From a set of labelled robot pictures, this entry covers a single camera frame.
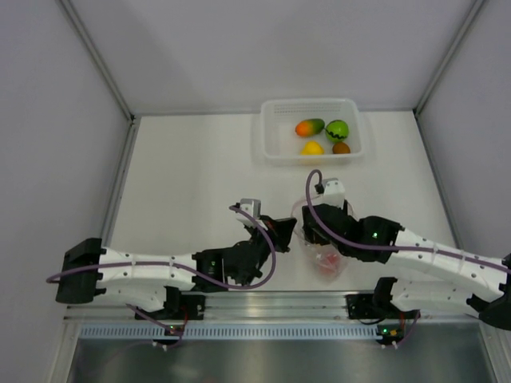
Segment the mango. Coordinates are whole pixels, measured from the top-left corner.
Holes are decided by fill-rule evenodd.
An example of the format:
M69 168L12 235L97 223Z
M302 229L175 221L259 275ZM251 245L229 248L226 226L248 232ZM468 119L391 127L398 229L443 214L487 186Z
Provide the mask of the mango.
M300 154L302 156L317 156L318 154L325 154L325 151L316 141L309 141L305 144Z
M303 120L296 125L295 132L300 137L310 137L320 133L325 128L325 121L320 118Z

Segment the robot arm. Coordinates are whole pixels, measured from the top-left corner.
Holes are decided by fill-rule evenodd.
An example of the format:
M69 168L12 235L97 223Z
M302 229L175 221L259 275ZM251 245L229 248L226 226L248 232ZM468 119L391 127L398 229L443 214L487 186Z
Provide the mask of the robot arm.
M303 233L308 242L330 243L345 256L407 267L444 281L381 278L371 297L374 312L446 310L511 330L509 257L501 260L472 255L425 239L381 217L356 220L348 214L344 188L337 179L324 180L315 188L320 194L319 204L311 209L310 203L302 209ZM351 318L360 318L356 309L354 304Z
M296 219L261 215L260 201L255 199L242 199L234 210L251 237L232 247L186 255L142 255L102 247L101 239L87 239L65 254L62 273L49 278L50 282L60 277L57 302L88 303L103 296L165 319L173 318L181 306L200 306L183 300L204 301L203 294L182 296L181 291L227 290L228 278L240 286L250 285L262 276L260 269L271 253L256 226L262 227L276 251L287 252Z

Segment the cable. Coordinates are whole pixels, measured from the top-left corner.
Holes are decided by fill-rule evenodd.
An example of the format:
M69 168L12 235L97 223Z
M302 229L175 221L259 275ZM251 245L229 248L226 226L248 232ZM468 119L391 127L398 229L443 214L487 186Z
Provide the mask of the cable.
M399 327L401 327L401 330L405 330L405 324L406 324L406 319L405 319L405 314L403 312L400 312L399 313Z
M357 320L365 326L371 326L371 325L377 325L377 324L383 322L385 320L385 318L380 318L380 319L378 319L376 321L372 321L372 322L362 322L360 319L357 319Z
M183 327L183 331L178 333L174 329L172 329L170 326L167 326L164 323L162 323L160 321L157 321L154 318L149 317L147 314L143 313L137 307L129 305L129 304L126 304L126 306L129 309L131 309L135 314L140 316L141 318L145 319L148 322L151 322L153 325L156 325L156 326L159 326L159 327L163 328L165 331L168 331L171 335L178 335L179 337L183 336L183 334L184 334L184 327ZM184 326L186 326L186 323L188 322L188 313L186 312L186 310L184 308L182 308L182 310L184 310Z
M223 283L221 281L217 281L216 279L211 278L209 275L203 274L203 273L201 273L191 267L183 265L181 263L173 263L173 266L177 269L186 270L192 274L197 275L198 277L201 277L202 279L205 279L206 281L208 281L210 283L213 283L214 285L224 287L226 289L233 289L233 290L256 289L256 288L264 285L266 282L268 282L271 279L271 277L273 277L273 274L275 273L275 269L277 266L277 254L275 251L275 247L273 246L273 242L271 241L270 236L267 234L267 232L264 230L264 228L257 222L257 220L254 217L252 217L245 211L243 211L235 206L230 206L229 210L234 211L238 214L241 214L243 217L248 219L251 223L254 224L255 228L257 230L259 230L259 232L264 237L264 239L266 239L266 242L268 244L268 247L270 247L270 252L271 252L271 269L270 269L270 272L268 273L268 275L266 276L266 278L264 278L261 282L256 283L255 285L236 286L236 285L229 285L229 284ZM134 265L135 266L167 266L167 267L169 266L168 262L164 262L164 261L139 261L139 262L135 262ZM108 268L112 268L112 267L130 267L130 266L133 266L133 263L131 263L131 262L117 262L117 263L106 263L103 265L89 265L89 266L77 267L75 269L66 270L66 271L62 271L60 273L51 275L50 277L48 277L46 279L46 283L54 283L57 280L57 278L62 278L62 277L68 276L68 275L73 275L73 274L78 274L78 273L83 273L86 271L98 270L98 269L108 269Z
M321 184L323 182L323 174L319 169L314 169L309 176L307 177L307 182L305 185L305 198L307 199L307 206L309 207L309 211L311 212L312 216L314 217L314 220L316 223L321 227L329 236L332 238L338 240L341 243L344 243L345 245L349 247L355 247L361 250L370 250L370 251L426 251L429 253L434 253L435 249L432 247L414 247L414 246L379 246L379 245L366 245L363 243L356 243L352 242L349 239L346 239L344 237L341 237L340 235L333 232L318 216L318 213L314 209L314 205L312 204L312 198L311 198L311 183L312 183L312 177L317 174L319 177L319 183ZM482 261L480 259L470 258L470 257L463 257L460 254L453 253L452 251L445 251L445 250L436 250L437 254L445 255L450 258L454 259L464 259L467 262L475 263L480 266L489 267L495 270L503 271L506 274L511 274L511 270L504 266L495 265L490 262Z
M93 369L92 371L84 371L83 366L80 366L80 365L83 365L83 357L80 357L81 353L79 353L78 357L80 357L80 359L78 360L78 368L79 368L79 370L81 370L81 373L83 373L83 375L85 375L86 377L91 377L93 375L98 374L109 363L114 361L119 355L121 355L122 353L128 351L129 349L132 349L133 347L137 347L139 345L151 345L152 343L153 343L153 341L138 341L138 342L129 343L128 345L125 345L124 347L121 347L119 350L117 350L112 355L107 357L104 362L102 362L96 369Z
M408 332L405 334L405 336L403 337L403 339L401 341L399 341L398 343L398 347L400 347L403 342L406 341L406 339L410 338L410 335L414 332L415 330L415 327L417 325L417 322L418 322L418 319L421 317L421 312L419 310L417 310L417 313L415 314L415 318L414 318L414 321L412 322L410 328L408 329Z

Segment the white table surface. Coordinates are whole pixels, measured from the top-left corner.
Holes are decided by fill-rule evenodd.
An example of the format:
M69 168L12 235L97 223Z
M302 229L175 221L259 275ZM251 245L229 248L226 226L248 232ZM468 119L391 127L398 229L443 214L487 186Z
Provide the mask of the white table surface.
M362 113L364 157L322 166L338 177L358 217L380 215L454 245L412 112ZM265 164L258 115L148 116L141 119L110 246L145 254L184 254L247 239L228 206L262 200L262 213L289 216L311 167ZM269 270L269 261L263 273ZM372 290L381 276L420 273L350 259L334 281L318 276L295 240L278 254L274 278L259 290Z

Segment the white plastic basket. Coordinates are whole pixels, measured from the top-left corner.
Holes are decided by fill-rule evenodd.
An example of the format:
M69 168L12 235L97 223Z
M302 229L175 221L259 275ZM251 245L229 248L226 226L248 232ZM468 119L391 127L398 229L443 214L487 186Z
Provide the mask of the white plastic basket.
M303 138L295 133L296 125L303 120L321 118L325 125L333 120L344 120L350 135L344 142L351 149L349 154L332 154L333 144L321 132ZM357 105L347 98L304 98L266 101L261 107L263 154L273 164L319 165L361 156L364 153L364 131ZM309 141L318 142L325 154L301 156L300 151Z

